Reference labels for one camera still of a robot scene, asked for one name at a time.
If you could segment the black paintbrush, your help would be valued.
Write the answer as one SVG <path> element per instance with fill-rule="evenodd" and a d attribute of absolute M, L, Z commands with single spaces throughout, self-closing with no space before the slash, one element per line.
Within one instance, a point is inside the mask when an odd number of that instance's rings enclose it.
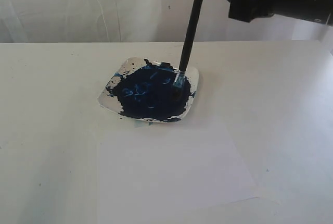
<path fill-rule="evenodd" d="M 199 21 L 199 16 L 201 12 L 203 0 L 194 0 L 191 9 L 190 19 L 186 31 L 186 36 L 183 44 L 183 49 L 181 53 L 180 63 L 178 66 L 178 73 L 175 77 L 173 87 L 172 87 L 172 99 L 178 101 L 183 93 L 183 87 L 185 83 L 185 72 L 188 67 L 191 50 L 193 47 L 197 25 Z"/>

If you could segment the white square paint plate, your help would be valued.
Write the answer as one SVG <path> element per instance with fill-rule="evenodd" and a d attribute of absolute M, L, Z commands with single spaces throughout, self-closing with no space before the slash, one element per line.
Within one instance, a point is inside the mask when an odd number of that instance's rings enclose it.
<path fill-rule="evenodd" d="M 172 99 L 178 69 L 169 63 L 128 58 L 98 97 L 99 104 L 120 116 L 148 122 L 177 122 L 189 112 L 197 92 L 199 72 L 189 67 L 181 97 Z"/>

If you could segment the white paper sheet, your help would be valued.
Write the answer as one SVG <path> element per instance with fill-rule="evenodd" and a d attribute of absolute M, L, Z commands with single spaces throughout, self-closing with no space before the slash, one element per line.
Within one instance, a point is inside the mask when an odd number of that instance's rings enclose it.
<path fill-rule="evenodd" d="M 150 223 L 254 198 L 222 119 L 116 128 L 99 146 L 99 223 Z"/>

